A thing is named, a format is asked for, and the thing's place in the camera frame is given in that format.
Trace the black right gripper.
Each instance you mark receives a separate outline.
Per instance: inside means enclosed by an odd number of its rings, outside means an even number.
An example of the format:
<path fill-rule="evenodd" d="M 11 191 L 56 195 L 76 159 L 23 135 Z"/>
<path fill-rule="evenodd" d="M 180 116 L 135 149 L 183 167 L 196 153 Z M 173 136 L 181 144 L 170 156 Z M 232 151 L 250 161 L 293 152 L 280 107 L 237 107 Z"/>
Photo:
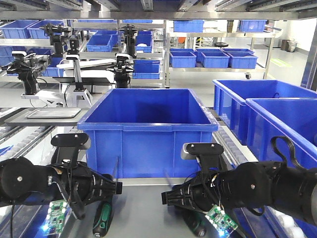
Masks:
<path fill-rule="evenodd" d="M 221 207 L 218 179 L 218 171 L 207 174 L 196 171 L 184 180 L 184 184 L 174 185 L 172 190 L 162 192 L 162 204 L 191 207 L 192 202 L 193 209 L 199 213 L 207 213 L 215 205 Z"/>

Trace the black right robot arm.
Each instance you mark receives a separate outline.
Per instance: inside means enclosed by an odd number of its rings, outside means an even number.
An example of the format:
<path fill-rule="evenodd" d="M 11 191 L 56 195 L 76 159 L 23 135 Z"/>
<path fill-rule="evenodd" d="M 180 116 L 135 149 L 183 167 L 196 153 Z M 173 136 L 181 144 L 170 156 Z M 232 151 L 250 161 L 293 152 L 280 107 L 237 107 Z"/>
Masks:
<path fill-rule="evenodd" d="M 208 212 L 264 206 L 317 224 L 317 171 L 296 169 L 283 162 L 247 162 L 228 171 L 198 172 L 189 181 L 161 194 L 164 205 Z"/>

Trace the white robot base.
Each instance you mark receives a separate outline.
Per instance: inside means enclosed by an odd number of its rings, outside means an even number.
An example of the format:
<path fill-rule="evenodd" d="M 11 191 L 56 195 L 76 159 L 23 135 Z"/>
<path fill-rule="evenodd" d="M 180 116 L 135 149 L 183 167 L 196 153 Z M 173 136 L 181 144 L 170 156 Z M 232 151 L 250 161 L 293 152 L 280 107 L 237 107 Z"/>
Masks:
<path fill-rule="evenodd" d="M 44 102 L 48 107 L 78 107 L 79 102 L 82 100 L 85 107 L 92 106 L 92 96 L 91 93 L 85 85 L 93 83 L 94 81 L 101 81 L 105 84 L 110 84 L 114 82 L 114 74 L 108 73 L 108 77 L 93 77 L 89 79 L 88 77 L 81 76 L 83 68 L 89 68 L 93 66 L 108 66 L 114 65 L 113 59 L 99 59 L 93 61 L 83 61 L 79 60 L 78 55 L 69 55 L 66 57 L 67 60 L 72 61 L 71 64 L 59 64 L 57 67 L 66 69 L 71 69 L 73 71 L 73 77 L 58 77 L 60 83 L 64 83 L 66 80 L 67 87 L 61 92 L 53 92 L 40 89 L 34 94 L 22 94 L 22 99 L 28 100 L 40 100 Z"/>

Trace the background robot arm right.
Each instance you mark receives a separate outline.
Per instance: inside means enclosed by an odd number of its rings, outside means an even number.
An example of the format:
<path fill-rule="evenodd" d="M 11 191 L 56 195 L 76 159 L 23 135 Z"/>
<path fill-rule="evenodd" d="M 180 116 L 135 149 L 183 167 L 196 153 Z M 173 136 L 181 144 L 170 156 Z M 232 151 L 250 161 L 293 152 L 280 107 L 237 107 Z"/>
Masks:
<path fill-rule="evenodd" d="M 174 177 L 193 172 L 183 162 L 183 148 L 210 148 L 218 125 L 189 89 L 129 89 L 132 68 L 119 56 L 111 68 L 117 88 L 107 96 L 110 150 L 120 158 L 122 178 Z"/>

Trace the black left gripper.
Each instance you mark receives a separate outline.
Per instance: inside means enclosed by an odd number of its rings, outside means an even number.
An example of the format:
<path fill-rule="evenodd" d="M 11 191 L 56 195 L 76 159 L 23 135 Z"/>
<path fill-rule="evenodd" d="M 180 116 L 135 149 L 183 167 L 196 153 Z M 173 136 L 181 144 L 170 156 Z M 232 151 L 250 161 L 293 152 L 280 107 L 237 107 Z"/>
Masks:
<path fill-rule="evenodd" d="M 86 165 L 49 168 L 55 172 L 49 186 L 49 201 L 64 200 L 73 211 L 83 211 L 87 205 L 122 194 L 122 182 L 113 180 L 110 174 L 98 174 Z"/>

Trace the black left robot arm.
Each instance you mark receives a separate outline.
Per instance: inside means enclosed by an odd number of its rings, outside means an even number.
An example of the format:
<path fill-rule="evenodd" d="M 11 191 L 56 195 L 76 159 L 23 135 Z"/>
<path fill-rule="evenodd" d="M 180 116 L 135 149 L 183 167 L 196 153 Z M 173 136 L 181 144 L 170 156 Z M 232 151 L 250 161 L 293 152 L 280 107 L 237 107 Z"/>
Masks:
<path fill-rule="evenodd" d="M 34 165 L 24 157 L 0 163 L 0 205 L 47 205 L 64 199 L 77 218 L 85 206 L 122 193 L 122 183 L 85 163 Z"/>

